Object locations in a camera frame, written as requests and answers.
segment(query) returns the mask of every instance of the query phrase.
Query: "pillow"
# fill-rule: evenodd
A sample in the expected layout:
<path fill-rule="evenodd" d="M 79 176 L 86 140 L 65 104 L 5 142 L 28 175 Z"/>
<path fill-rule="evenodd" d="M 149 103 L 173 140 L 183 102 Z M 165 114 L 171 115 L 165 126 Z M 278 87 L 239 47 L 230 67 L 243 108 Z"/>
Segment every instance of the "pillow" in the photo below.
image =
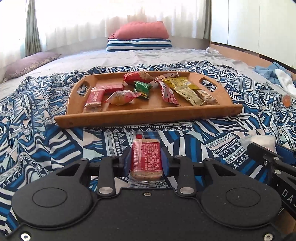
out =
<path fill-rule="evenodd" d="M 165 49 L 172 47 L 173 46 L 168 39 L 109 39 L 106 50 L 109 52 L 114 52 L 125 50 Z"/>
<path fill-rule="evenodd" d="M 3 82 L 29 73 L 42 65 L 56 60 L 60 55 L 53 52 L 39 52 L 19 59 L 6 67 Z"/>
<path fill-rule="evenodd" d="M 131 22 L 118 29 L 115 39 L 129 40 L 139 38 L 168 39 L 169 35 L 162 21 L 143 23 Z"/>

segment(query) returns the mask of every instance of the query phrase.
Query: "tray handle hole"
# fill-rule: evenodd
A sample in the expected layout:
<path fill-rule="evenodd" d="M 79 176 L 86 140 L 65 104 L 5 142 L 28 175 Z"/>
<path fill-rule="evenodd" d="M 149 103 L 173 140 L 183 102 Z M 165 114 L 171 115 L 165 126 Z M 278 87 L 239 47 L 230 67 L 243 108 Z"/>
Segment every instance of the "tray handle hole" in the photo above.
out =
<path fill-rule="evenodd" d="M 89 85 L 86 84 L 86 82 L 83 82 L 79 88 L 77 89 L 77 94 L 81 97 L 85 96 L 87 93 L 87 90 L 89 89 Z"/>
<path fill-rule="evenodd" d="M 204 87 L 206 87 L 209 91 L 213 92 L 216 90 L 216 86 L 210 83 L 208 80 L 204 79 L 202 82 L 200 82 Z"/>

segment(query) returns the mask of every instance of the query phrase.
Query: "blue and white striped pillow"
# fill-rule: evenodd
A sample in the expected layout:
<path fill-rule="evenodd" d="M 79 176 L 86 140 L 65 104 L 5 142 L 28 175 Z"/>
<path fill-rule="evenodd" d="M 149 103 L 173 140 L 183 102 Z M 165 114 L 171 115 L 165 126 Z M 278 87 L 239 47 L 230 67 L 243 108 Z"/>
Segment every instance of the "blue and white striped pillow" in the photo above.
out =
<path fill-rule="evenodd" d="M 126 50 L 165 49 L 172 47 L 173 46 L 168 39 L 109 39 L 106 50 L 113 52 Z"/>

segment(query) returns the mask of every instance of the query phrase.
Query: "screw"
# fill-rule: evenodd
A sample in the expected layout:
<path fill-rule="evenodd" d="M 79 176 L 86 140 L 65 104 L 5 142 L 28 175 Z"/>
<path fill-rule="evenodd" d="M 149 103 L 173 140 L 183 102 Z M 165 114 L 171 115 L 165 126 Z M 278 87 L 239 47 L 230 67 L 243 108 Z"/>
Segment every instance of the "screw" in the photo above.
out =
<path fill-rule="evenodd" d="M 29 241 L 29 240 L 31 240 L 31 236 L 29 235 L 29 234 L 27 234 L 27 233 L 23 233 L 23 234 L 21 234 L 21 239 L 22 240 L 24 240 L 24 241 Z"/>
<path fill-rule="evenodd" d="M 144 195 L 145 197 L 150 197 L 152 194 L 151 194 L 150 192 L 144 192 L 143 195 Z"/>
<path fill-rule="evenodd" d="M 272 234 L 266 234 L 264 236 L 264 241 L 272 241 L 272 239 L 274 238 L 274 236 Z"/>
<path fill-rule="evenodd" d="M 111 187 L 102 187 L 99 189 L 99 193 L 101 194 L 110 194 L 113 192 L 113 188 Z"/>
<path fill-rule="evenodd" d="M 194 192 L 194 189 L 191 187 L 180 188 L 180 193 L 182 193 L 182 194 L 191 194 L 193 192 Z"/>

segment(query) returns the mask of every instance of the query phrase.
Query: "red snack wrapper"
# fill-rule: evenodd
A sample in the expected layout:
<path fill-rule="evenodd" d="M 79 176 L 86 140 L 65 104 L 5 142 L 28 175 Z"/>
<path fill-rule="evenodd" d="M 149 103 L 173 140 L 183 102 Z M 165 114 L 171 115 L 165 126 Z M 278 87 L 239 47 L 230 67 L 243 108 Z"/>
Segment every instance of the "red snack wrapper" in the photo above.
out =
<path fill-rule="evenodd" d="M 92 109 L 101 106 L 105 90 L 94 87 L 87 98 L 84 109 Z"/>
<path fill-rule="evenodd" d="M 179 105 L 178 101 L 175 98 L 175 95 L 173 93 L 173 91 L 171 90 L 170 87 L 168 87 L 166 85 L 166 83 L 164 83 L 163 81 L 159 80 L 158 81 L 161 87 L 161 94 L 162 94 L 162 98 L 165 102 L 168 103 L 173 103 L 173 104 L 177 104 Z"/>
<path fill-rule="evenodd" d="M 106 85 L 106 86 L 101 86 L 100 84 L 97 84 L 96 88 L 105 89 L 105 94 L 110 95 L 110 94 L 113 94 L 116 91 L 122 91 L 123 90 L 123 84 Z"/>
<path fill-rule="evenodd" d="M 136 94 L 133 91 L 116 91 L 105 102 L 114 105 L 123 105 L 139 97 L 141 93 Z"/>
<path fill-rule="evenodd" d="M 156 139 L 135 139 L 132 145 L 131 176 L 137 180 L 159 180 L 163 174 L 160 143 Z"/>
<path fill-rule="evenodd" d="M 149 84 L 155 80 L 151 75 L 146 72 L 130 72 L 123 76 L 124 82 L 128 85 L 135 85 L 135 81 L 140 81 Z"/>

